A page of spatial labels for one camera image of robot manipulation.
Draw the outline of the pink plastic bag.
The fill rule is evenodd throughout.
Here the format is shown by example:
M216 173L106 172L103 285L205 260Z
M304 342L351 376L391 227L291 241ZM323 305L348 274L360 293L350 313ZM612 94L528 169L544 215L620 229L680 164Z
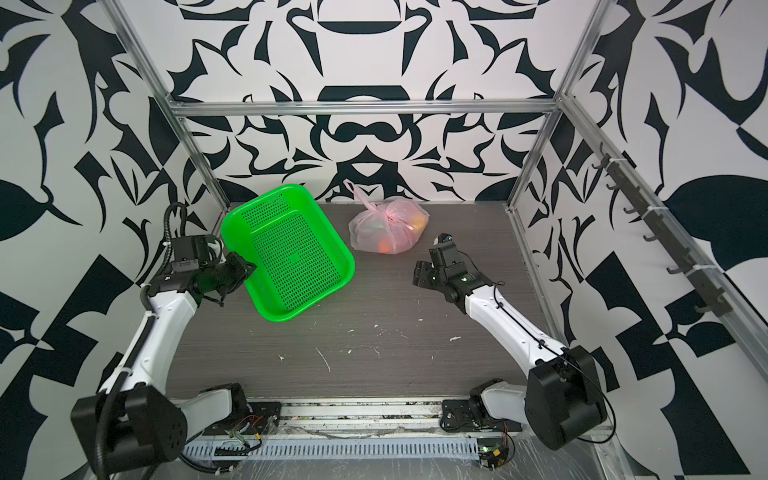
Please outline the pink plastic bag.
M343 185L364 207L348 224L353 249L396 255L416 245L429 222L429 213L417 202L396 198L374 203L351 180Z

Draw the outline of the green plastic perforated basket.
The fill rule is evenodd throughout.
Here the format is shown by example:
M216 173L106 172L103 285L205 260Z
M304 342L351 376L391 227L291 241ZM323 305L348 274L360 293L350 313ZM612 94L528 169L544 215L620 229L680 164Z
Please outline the green plastic perforated basket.
M284 185L230 211L221 237L256 266L244 282L258 313L286 322L345 287L354 256L309 190Z

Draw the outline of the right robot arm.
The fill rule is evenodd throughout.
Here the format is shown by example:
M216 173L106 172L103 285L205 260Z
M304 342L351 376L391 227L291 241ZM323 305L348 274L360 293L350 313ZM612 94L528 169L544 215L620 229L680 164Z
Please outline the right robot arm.
M535 326L505 299L498 282L476 268L451 235L439 235L429 255L428 261L416 263L413 284L441 293L482 326L526 378L524 387L494 380L477 388L471 397L480 411L497 421L529 426L552 450L575 440L596 444L587 433L606 421L611 432L602 441L612 440L617 416L593 356L582 347L565 346Z

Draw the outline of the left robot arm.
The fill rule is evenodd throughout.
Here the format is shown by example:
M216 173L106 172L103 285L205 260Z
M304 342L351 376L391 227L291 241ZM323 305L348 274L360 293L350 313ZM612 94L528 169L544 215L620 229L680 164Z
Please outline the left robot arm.
M167 379L181 337L205 300L222 303L255 271L230 252L224 258L164 265L140 291L145 308L126 355L93 396L75 403L70 418L99 479L179 458L206 428L249 414L243 388L228 383L176 404Z

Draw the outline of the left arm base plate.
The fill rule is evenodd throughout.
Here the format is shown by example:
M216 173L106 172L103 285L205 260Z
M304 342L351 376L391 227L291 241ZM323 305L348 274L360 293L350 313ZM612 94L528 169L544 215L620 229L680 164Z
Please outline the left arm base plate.
M250 402L245 416L208 427L206 435L225 435L233 429L244 435L265 434L279 426L283 404L279 401Z

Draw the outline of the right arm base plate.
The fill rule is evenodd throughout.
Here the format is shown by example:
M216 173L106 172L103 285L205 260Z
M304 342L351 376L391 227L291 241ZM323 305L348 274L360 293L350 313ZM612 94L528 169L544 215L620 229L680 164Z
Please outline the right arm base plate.
M504 430L513 433L522 431L520 423L491 418L471 399L443 400L439 426L448 433Z

